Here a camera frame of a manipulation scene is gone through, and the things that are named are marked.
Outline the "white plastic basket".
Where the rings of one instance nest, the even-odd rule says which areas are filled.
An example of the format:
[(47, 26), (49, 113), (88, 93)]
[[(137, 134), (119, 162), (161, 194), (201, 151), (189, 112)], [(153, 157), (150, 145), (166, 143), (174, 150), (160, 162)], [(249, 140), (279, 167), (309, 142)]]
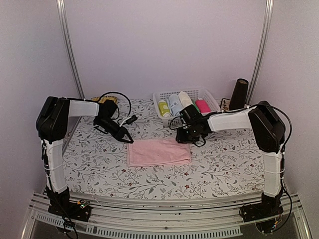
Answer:
[(169, 96), (172, 94), (178, 94), (180, 91), (186, 92), (192, 100), (203, 99), (206, 101), (212, 112), (220, 111), (220, 106), (212, 94), (205, 88), (190, 88), (182, 90), (171, 90), (153, 93), (153, 102), (155, 106), (155, 111), (158, 117), (161, 119), (164, 127), (172, 128), (181, 127), (183, 125), (180, 118), (175, 119), (174, 116), (162, 117), (160, 114), (160, 109), (158, 106), (159, 101), (164, 100), (168, 102)]

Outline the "pink towel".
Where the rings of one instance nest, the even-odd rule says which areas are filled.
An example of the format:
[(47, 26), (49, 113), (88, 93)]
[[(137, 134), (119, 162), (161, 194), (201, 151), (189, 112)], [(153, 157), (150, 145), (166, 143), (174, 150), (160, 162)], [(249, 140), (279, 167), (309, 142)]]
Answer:
[(136, 140), (127, 148), (129, 167), (184, 165), (190, 162), (190, 146), (177, 143), (173, 138)]

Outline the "cream white towel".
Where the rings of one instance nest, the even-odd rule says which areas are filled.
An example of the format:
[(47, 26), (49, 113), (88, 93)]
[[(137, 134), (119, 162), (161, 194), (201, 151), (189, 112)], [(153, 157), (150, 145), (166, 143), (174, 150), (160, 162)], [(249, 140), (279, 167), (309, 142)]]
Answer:
[(182, 109), (185, 109), (188, 106), (194, 105), (190, 96), (184, 91), (179, 92), (178, 98), (179, 98), (180, 103), (182, 105)]

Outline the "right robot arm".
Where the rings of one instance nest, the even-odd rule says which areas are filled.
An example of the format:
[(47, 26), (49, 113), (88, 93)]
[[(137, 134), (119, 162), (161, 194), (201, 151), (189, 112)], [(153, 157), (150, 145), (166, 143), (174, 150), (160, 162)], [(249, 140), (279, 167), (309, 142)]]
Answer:
[(268, 217), (283, 211), (282, 196), (283, 176), (285, 171), (284, 153), (290, 138), (285, 135), (286, 126), (278, 114), (282, 110), (261, 101), (256, 105), (233, 111), (212, 112), (207, 115), (199, 113), (194, 106), (188, 106), (180, 112), (184, 123), (176, 129), (178, 143), (192, 143), (205, 139), (209, 134), (229, 130), (250, 128), (264, 160), (264, 190), (261, 202), (243, 206), (241, 213), (248, 216), (254, 213)]

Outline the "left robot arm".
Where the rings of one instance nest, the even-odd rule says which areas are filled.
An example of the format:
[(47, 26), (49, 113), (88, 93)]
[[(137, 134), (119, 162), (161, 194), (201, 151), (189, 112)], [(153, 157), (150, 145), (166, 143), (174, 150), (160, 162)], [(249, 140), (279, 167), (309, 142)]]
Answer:
[(76, 99), (49, 96), (36, 121), (41, 140), (42, 160), (46, 173), (46, 190), (52, 207), (63, 216), (74, 212), (63, 169), (63, 140), (67, 134), (69, 118), (93, 117), (93, 126), (102, 133), (109, 133), (119, 142), (132, 144), (128, 130), (116, 123), (112, 116), (118, 109), (112, 100)]

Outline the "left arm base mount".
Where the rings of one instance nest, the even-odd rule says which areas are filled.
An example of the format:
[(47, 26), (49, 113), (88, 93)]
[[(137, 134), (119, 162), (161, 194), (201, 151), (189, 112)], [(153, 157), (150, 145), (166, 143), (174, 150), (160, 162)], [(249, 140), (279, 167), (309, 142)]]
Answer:
[(48, 212), (68, 219), (88, 222), (91, 215), (92, 207), (82, 207), (80, 204), (67, 201), (50, 202)]

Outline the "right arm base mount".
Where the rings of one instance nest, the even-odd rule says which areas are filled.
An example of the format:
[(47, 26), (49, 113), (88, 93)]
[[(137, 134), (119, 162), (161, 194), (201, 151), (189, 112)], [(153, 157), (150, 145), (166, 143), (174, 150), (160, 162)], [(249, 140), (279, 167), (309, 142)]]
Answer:
[(244, 204), (239, 209), (239, 215), (244, 222), (260, 220), (284, 212), (281, 202), (259, 202), (255, 204)]

